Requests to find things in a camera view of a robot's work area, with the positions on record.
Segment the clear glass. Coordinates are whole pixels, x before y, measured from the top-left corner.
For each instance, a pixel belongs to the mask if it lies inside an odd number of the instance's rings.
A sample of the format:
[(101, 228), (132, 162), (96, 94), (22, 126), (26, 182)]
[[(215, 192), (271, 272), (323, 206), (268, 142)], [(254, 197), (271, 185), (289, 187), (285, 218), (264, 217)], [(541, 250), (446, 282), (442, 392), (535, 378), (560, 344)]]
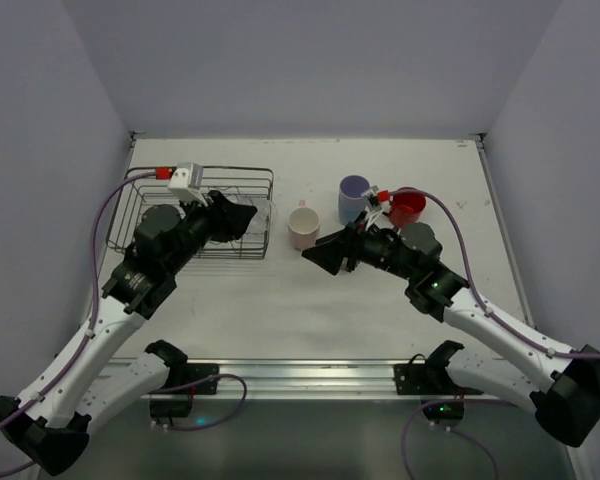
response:
[(271, 203), (267, 199), (254, 199), (256, 214), (251, 219), (245, 237), (249, 242), (261, 241), (268, 231), (271, 220)]

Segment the light blue plastic cup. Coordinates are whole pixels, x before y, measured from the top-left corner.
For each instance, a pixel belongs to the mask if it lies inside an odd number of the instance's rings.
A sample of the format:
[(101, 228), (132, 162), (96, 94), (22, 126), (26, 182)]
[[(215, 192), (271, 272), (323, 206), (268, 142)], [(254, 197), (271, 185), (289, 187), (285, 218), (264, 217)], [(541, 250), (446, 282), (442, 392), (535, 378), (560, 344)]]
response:
[(354, 222), (358, 216), (365, 211), (365, 202), (344, 202), (338, 201), (338, 217), (342, 225)]

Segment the lavender plastic cup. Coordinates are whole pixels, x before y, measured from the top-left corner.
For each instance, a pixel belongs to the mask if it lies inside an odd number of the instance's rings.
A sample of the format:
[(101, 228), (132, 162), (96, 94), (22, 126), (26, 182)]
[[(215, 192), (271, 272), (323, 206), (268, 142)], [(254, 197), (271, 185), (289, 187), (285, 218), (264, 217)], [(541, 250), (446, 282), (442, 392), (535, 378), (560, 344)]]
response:
[(344, 177), (339, 184), (339, 204), (347, 209), (363, 209), (366, 200), (363, 193), (370, 187), (369, 181), (360, 175)]

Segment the pink mug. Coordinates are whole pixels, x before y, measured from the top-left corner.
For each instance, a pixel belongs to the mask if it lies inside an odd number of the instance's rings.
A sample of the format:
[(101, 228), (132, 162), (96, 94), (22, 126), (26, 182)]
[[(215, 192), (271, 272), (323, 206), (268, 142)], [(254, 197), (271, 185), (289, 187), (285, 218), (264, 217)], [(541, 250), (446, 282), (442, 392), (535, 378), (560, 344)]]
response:
[(289, 242), (297, 251), (313, 247), (319, 236), (321, 219), (319, 214), (300, 200), (287, 221)]

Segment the red mug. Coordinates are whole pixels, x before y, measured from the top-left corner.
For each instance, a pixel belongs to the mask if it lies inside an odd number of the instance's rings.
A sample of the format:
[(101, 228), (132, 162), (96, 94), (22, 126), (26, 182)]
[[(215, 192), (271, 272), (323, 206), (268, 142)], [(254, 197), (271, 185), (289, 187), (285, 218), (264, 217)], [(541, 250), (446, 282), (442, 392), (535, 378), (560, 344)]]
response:
[(388, 221), (397, 228), (416, 223), (426, 207), (426, 197), (418, 193), (392, 195), (389, 209), (384, 213)]

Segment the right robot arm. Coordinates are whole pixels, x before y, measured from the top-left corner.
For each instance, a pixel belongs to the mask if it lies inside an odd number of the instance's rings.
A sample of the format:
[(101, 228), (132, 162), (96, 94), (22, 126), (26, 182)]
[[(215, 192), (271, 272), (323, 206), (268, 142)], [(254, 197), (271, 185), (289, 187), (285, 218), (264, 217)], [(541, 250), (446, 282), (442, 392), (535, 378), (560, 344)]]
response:
[(350, 223), (302, 255), (332, 275), (366, 264), (405, 280), (416, 310), (468, 334), (505, 362), (480, 367), (454, 351), (442, 359), (445, 380), (510, 402), (532, 413), (554, 439), (581, 446), (600, 421), (600, 351), (589, 344), (576, 349), (518, 321), (448, 268), (441, 253), (423, 223), (400, 233)]

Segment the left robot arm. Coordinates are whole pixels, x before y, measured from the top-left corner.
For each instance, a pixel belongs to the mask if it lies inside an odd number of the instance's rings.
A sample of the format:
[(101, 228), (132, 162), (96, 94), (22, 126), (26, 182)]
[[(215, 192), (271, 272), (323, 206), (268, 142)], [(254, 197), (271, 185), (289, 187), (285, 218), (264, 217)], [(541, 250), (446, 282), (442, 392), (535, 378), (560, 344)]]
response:
[(204, 201), (154, 205), (135, 228), (123, 261), (96, 291), (90, 318), (49, 367), (16, 397), (0, 397), (5, 437), (50, 475), (87, 446), (78, 402), (119, 347), (175, 290), (175, 277), (207, 242), (232, 242), (257, 209), (212, 190)]

